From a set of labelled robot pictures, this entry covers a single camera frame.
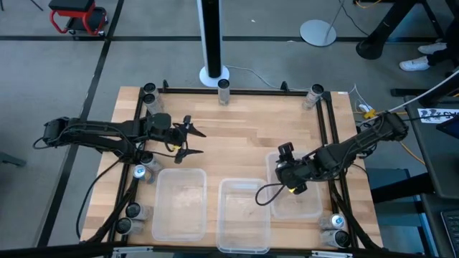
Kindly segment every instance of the clear plastic container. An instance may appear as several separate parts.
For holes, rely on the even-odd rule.
[[[207,180],[202,169],[159,173],[151,233],[159,241],[199,241],[206,233]]]
[[[253,178],[227,178],[220,183],[217,248],[224,253],[265,254],[270,249],[269,206],[255,203],[257,190],[266,182]],[[268,200],[266,191],[258,196]]]
[[[301,158],[307,153],[293,152],[294,158]],[[275,175],[276,161],[279,160],[279,152],[266,155],[266,171],[268,183],[279,183]],[[323,212],[321,194],[318,183],[306,182],[308,190],[295,195],[287,188],[280,192],[279,196],[271,203],[271,211],[276,219],[312,219],[318,218]],[[279,187],[268,187],[268,196],[274,196]]]

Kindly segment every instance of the wooden tabletop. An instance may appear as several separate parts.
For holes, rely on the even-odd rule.
[[[138,87],[120,89],[113,122],[132,120],[138,98]],[[356,134],[349,96],[332,92],[333,109],[340,141]],[[159,242],[151,234],[151,221],[143,233],[129,236],[132,245],[167,245],[215,247],[219,183],[224,178],[266,179],[265,156],[277,150],[280,144],[292,142],[296,151],[311,151],[321,146],[316,109],[301,108],[303,97],[231,95],[230,104],[222,107],[216,95],[163,94],[166,112],[174,122],[191,115],[194,126],[207,138],[189,136],[190,148],[204,151],[188,156],[182,164],[173,158],[158,157],[166,168],[202,168],[207,173],[207,230],[198,242]],[[331,139],[328,119],[325,119],[328,139]],[[166,152],[163,144],[147,142],[146,148]],[[98,173],[116,160],[112,153],[104,153]],[[364,166],[362,161],[356,164]],[[123,165],[103,176],[96,184],[86,214],[82,239],[88,239],[113,210]],[[347,174],[349,195],[354,216],[372,240],[382,247],[381,235],[365,172],[355,166]],[[154,206],[156,183],[140,183],[136,201]],[[320,183],[323,212],[331,213],[327,183]],[[319,239],[317,219],[275,219],[271,216],[271,249],[326,248]]]

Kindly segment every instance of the gray floor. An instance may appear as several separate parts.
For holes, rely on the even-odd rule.
[[[0,12],[2,35],[59,35],[49,22],[48,0],[31,2],[4,0]],[[97,0],[111,17],[116,0]],[[452,16],[444,3],[429,0],[441,27]],[[300,25],[309,19],[329,21],[338,1],[223,0],[224,35],[298,36]],[[370,33],[391,4],[359,9],[347,0],[345,7],[361,28]],[[58,19],[63,26],[65,19]],[[341,11],[335,25],[340,37],[362,37]],[[197,36],[195,1],[125,1],[116,36]],[[435,31],[424,9],[417,5],[396,29],[393,37],[434,37]],[[27,160],[25,168],[0,166],[0,249],[35,244],[44,213],[55,187],[65,148],[33,150],[32,142],[43,124],[61,116],[76,117],[89,88],[103,42],[13,42],[0,41],[0,151]],[[377,110],[402,102],[389,89],[429,88],[443,79],[451,64],[426,72],[406,73],[398,62],[419,57],[418,44],[387,44],[383,56],[374,61],[360,58],[355,43],[335,43],[316,48],[300,42],[225,42],[224,63],[256,70],[273,85],[285,80],[291,87],[306,89],[321,83],[327,90],[349,91],[354,83],[365,100]],[[112,42],[98,90],[90,111],[91,120],[110,120],[120,86],[161,84],[171,87],[201,87],[197,77],[204,65],[199,42]],[[231,70],[234,88],[267,88],[254,75]],[[355,94],[351,95],[354,103]],[[413,133],[405,143],[420,156]],[[77,242],[75,219],[87,187],[95,177],[100,154],[80,148],[50,244]],[[381,143],[366,160],[368,168],[406,168],[412,175],[425,167],[411,158],[399,144]],[[417,230],[381,226],[384,244],[392,250],[419,252]],[[410,231],[405,243],[394,242]]]

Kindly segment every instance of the red stool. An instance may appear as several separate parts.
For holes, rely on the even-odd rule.
[[[105,35],[102,28],[108,23],[107,11],[103,7],[95,7],[94,0],[51,0],[49,7],[52,10],[49,19],[59,33],[86,31],[90,35]],[[64,29],[56,24],[56,13],[70,17]]]

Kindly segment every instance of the white shoe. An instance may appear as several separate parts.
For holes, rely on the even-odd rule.
[[[426,56],[414,60],[400,62],[399,65],[402,70],[407,72],[424,71],[430,67]]]
[[[446,43],[438,42],[427,46],[418,47],[417,50],[423,54],[433,54],[435,51],[445,50]]]

